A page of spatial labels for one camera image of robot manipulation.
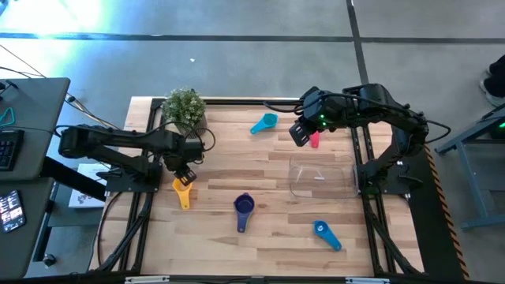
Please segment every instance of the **wooden table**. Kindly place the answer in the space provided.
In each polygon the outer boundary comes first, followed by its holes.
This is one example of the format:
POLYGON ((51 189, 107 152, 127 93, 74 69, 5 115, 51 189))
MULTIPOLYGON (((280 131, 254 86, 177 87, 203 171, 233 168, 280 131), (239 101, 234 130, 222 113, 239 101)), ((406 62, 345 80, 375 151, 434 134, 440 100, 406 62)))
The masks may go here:
MULTIPOLYGON (((145 131, 151 100, 132 98, 126 129, 145 131)), ((142 274, 373 276, 361 199, 335 199, 331 192, 314 188, 301 194, 327 198, 301 198, 289 190, 291 156, 321 161, 353 157, 350 131, 322 133, 317 149, 308 145, 298 148, 288 133, 293 114, 278 114, 274 129, 250 134, 250 128, 266 112, 263 106, 207 107, 208 128, 215 133, 217 144, 206 153, 203 165, 190 165, 198 175, 190 210, 181 209, 171 188, 174 176, 164 173, 151 211, 142 274), (240 234, 233 202, 244 192, 255 199, 256 208, 246 233, 240 234), (316 219, 330 224, 342 242, 342 251, 335 252, 313 233, 316 219)), ((370 125, 370 131, 378 156, 391 141, 391 127, 370 125)), ((204 140, 210 145, 210 135, 205 134, 204 140)), ((132 194, 123 194, 110 210, 103 230, 103 258, 125 233, 131 198, 132 194)), ((392 239, 412 265, 423 271, 406 201, 384 196, 384 206, 392 239)), ((377 245, 386 267, 382 242, 377 245)), ((128 268, 136 246, 134 239, 128 268)), ((96 264, 94 257, 91 268, 96 264)))

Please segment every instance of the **gray floor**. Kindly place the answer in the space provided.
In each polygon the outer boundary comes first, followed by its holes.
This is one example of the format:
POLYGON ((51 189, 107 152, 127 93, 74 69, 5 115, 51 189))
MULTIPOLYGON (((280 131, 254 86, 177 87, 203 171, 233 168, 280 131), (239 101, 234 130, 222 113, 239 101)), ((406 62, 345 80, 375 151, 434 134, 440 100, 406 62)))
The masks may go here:
MULTIPOLYGON (((190 36, 350 37, 346 0, 151 0, 11 2, 0 16, 0 32, 98 32, 190 36)), ((363 43, 371 82, 384 84, 400 103, 423 110, 456 133, 492 109, 477 83, 484 69, 505 53, 473 39, 505 37, 502 0, 353 0, 361 36, 407 38, 406 43, 363 43), (408 43, 411 38, 468 40, 408 43)), ((70 92, 99 117, 122 126, 133 95, 164 95, 188 86, 209 96, 298 97, 313 85, 339 91, 360 84, 352 42, 87 41, 0 39, 47 76, 69 77, 70 92)), ((0 50, 2 65, 30 71, 0 50)), ((2 77, 12 74, 0 73, 2 77)), ((65 106, 60 124, 91 123, 65 106)), ((441 129, 432 127, 430 137, 441 129)), ((50 154, 57 156, 57 141, 50 154)), ((435 142, 432 147, 443 143, 435 142)), ((75 160, 58 158, 69 166, 75 160)), ((454 222, 475 217, 469 186, 454 153, 436 156, 454 222)), ((63 256, 87 248, 93 234, 55 232, 79 240, 74 248, 51 247, 63 256)), ((470 276, 503 282, 505 226, 458 232, 470 276)), ((83 271, 88 253, 56 264, 51 273, 83 271)), ((45 275, 30 267, 29 275, 45 275)))

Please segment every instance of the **green plant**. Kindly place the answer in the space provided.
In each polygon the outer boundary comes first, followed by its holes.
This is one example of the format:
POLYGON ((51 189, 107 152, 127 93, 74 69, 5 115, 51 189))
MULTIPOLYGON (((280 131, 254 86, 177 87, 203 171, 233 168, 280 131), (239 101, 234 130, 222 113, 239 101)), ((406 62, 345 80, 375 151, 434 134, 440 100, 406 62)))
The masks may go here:
POLYGON ((204 117, 205 102, 197 91, 180 88, 170 92, 162 109, 167 121, 178 121, 195 126, 204 117))

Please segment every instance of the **white paper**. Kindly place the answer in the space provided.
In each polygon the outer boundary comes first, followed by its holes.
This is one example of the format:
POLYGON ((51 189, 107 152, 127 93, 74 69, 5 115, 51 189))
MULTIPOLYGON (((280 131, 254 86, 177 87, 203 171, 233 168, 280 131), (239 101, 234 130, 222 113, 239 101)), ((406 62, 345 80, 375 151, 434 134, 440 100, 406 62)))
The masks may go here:
MULTIPOLYGON (((106 172, 109 168, 104 166, 103 164, 79 164, 77 168, 77 172, 83 174, 84 176, 91 178, 93 180, 98 180, 100 177, 96 175, 98 172, 106 172)), ((106 185, 106 180, 98 180, 97 182, 102 185, 106 185)), ((70 208, 94 208, 94 207, 103 207, 103 201, 97 200, 90 196, 87 196, 79 191, 73 189, 72 196, 70 196, 69 207, 70 208)))

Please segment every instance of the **teal measuring cup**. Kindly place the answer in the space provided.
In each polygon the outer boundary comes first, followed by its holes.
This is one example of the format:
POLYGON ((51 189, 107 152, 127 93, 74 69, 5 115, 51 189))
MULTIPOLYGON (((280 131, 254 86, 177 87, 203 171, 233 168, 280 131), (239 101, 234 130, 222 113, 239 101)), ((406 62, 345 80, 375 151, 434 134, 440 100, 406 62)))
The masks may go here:
POLYGON ((265 114, 263 118, 261 118, 260 122, 256 123, 256 125, 251 128, 251 134, 256 134, 263 129, 275 127, 278 119, 277 114, 265 114))

